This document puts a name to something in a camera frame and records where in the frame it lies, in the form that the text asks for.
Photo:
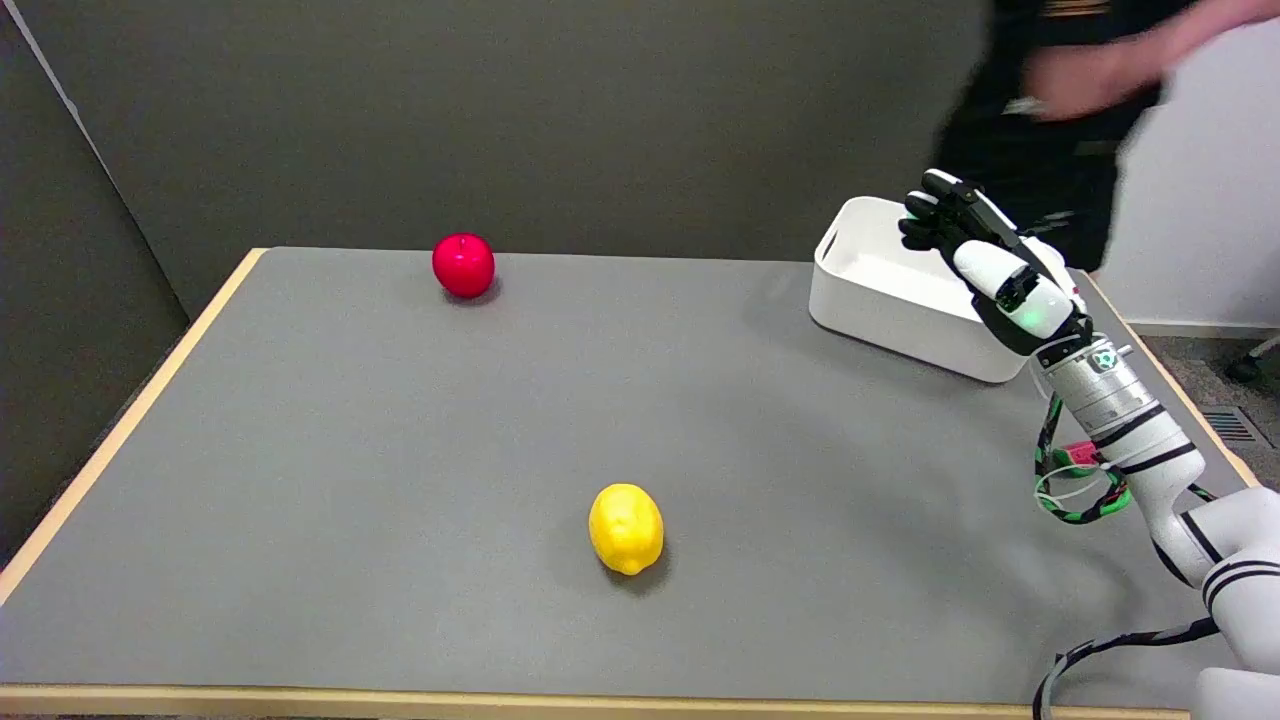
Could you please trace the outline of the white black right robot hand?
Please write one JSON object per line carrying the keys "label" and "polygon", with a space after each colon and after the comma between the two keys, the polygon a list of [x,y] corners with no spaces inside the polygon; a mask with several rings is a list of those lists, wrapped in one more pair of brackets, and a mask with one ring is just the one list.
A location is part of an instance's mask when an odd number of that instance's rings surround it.
{"label": "white black right robot hand", "polygon": [[1053,357],[1093,341],[1093,320],[1057,251],[1024,236],[974,184],[925,170],[899,219],[902,246],[937,252],[972,293],[991,334],[1019,356]]}

